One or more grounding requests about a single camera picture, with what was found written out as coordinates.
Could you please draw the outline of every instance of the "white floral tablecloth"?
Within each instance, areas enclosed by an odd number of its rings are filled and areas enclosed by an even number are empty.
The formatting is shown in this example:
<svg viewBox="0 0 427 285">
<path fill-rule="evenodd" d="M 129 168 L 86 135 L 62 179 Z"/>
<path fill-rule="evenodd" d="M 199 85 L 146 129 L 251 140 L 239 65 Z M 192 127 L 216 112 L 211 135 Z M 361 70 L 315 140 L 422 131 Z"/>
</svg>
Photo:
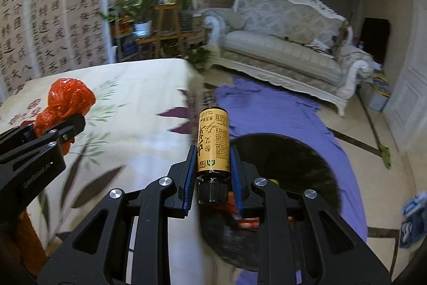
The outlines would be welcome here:
<svg viewBox="0 0 427 285">
<path fill-rule="evenodd" d="M 74 70 L 29 81 L 10 96 L 0 107 L 0 132 L 34 119 L 59 78 L 83 81 L 97 101 L 65 156 L 67 169 L 28 207 L 45 248 L 75 228 L 110 189 L 143 189 L 184 161 L 203 91 L 202 77 L 180 59 Z M 210 283 L 209 259 L 193 202 L 185 220 L 169 219 L 172 284 Z"/>
</svg>

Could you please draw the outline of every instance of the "white door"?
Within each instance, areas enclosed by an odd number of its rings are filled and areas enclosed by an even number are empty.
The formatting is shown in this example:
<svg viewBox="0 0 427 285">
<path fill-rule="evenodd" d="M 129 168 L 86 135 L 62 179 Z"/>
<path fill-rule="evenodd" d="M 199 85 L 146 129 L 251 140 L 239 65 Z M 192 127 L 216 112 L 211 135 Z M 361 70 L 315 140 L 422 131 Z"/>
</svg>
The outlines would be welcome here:
<svg viewBox="0 0 427 285">
<path fill-rule="evenodd" d="M 405 64 L 384 112 L 399 150 L 407 151 L 427 122 L 427 0 L 413 0 Z"/>
</svg>

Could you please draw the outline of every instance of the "red object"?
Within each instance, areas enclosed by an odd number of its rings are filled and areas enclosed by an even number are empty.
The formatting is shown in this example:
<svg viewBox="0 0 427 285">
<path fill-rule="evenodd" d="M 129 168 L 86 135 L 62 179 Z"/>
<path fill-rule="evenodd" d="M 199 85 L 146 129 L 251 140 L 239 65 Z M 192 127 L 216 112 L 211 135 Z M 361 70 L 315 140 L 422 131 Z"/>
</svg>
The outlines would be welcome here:
<svg viewBox="0 0 427 285">
<path fill-rule="evenodd" d="M 93 92 L 80 80 L 58 79 L 50 87 L 48 107 L 37 115 L 34 122 L 36 136 L 75 114 L 86 115 L 96 102 Z M 70 150 L 74 138 L 62 145 L 62 154 Z"/>
</svg>

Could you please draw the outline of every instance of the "brown glass bottle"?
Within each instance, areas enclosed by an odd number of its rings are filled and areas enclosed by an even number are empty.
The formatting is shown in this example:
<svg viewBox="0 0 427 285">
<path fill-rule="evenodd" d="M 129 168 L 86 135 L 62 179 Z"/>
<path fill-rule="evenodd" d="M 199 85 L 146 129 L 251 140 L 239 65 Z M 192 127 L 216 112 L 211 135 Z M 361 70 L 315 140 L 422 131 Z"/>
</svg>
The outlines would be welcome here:
<svg viewBox="0 0 427 285">
<path fill-rule="evenodd" d="M 208 107 L 199 116 L 197 178 L 199 203 L 226 203 L 230 182 L 228 114 Z"/>
</svg>

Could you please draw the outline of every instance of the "purple blanket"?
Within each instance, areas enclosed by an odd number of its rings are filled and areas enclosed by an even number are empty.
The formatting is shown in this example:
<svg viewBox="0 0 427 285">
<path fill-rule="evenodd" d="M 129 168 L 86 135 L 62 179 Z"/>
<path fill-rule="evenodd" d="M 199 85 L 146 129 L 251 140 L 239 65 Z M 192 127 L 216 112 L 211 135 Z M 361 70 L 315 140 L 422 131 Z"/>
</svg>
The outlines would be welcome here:
<svg viewBox="0 0 427 285">
<path fill-rule="evenodd" d="M 234 77 L 235 87 L 215 90 L 216 100 L 228 112 L 230 136 L 250 133 L 277 133 L 307 144 L 316 150 L 334 172 L 341 191 L 341 216 L 366 241 L 368 228 L 359 186 L 349 159 L 322 123 L 319 104 L 310 99 Z"/>
</svg>

